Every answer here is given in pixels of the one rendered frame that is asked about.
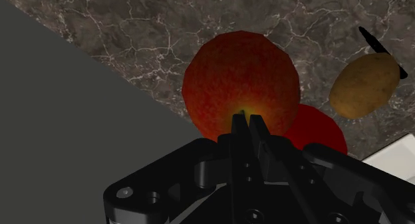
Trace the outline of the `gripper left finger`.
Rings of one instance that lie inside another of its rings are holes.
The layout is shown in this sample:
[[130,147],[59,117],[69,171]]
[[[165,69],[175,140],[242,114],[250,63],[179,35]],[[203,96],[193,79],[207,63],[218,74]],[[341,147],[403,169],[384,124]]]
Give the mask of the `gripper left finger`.
[[231,132],[215,142],[198,138],[109,185],[103,193],[106,224],[168,224],[230,177],[226,140],[249,133],[247,114],[234,114]]

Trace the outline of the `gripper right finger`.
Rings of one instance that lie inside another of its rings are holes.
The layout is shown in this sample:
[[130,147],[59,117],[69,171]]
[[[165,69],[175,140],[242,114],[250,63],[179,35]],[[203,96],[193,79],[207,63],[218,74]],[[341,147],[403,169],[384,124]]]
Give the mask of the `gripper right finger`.
[[288,185],[309,224],[415,224],[415,185],[322,144],[298,150],[260,115],[249,129],[264,180]]

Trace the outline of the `dark red round fruit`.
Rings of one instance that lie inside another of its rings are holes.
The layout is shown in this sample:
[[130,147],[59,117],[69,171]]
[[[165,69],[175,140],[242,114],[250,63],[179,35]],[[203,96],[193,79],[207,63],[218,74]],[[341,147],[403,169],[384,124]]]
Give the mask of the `dark red round fruit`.
[[283,136],[300,150],[307,144],[318,143],[348,154],[342,130],[330,116],[313,106],[299,104],[298,113]]

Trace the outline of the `white rectangular object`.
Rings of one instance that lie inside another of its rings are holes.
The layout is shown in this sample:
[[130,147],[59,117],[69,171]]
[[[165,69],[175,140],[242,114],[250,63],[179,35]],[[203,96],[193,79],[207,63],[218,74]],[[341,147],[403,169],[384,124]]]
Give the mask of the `white rectangular object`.
[[397,139],[363,162],[415,185],[415,135]]

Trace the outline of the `brown potato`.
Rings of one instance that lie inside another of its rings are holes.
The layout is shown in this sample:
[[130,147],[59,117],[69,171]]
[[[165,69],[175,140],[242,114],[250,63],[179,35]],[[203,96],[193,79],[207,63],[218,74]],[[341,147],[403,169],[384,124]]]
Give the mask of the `brown potato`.
[[362,118],[384,106],[400,82],[400,68],[388,53],[361,56],[341,71],[335,80],[329,102],[345,118]]

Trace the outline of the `red apple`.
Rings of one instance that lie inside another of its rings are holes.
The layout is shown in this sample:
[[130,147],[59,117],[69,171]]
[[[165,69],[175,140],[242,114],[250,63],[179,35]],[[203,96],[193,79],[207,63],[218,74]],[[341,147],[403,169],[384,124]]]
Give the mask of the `red apple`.
[[283,135],[297,115],[299,75],[290,56],[259,33],[220,34],[204,44],[184,73],[182,96],[202,136],[231,130],[232,116],[262,116]]

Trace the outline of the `black slender stick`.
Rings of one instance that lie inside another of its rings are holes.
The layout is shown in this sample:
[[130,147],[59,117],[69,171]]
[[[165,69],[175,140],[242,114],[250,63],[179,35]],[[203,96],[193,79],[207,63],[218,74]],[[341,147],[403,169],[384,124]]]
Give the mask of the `black slender stick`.
[[[384,48],[380,41],[374,35],[370,34],[364,27],[359,26],[358,30],[374,52],[386,53],[390,55],[390,53]],[[400,65],[398,65],[398,67],[400,69],[400,79],[403,80],[407,78],[408,73]]]

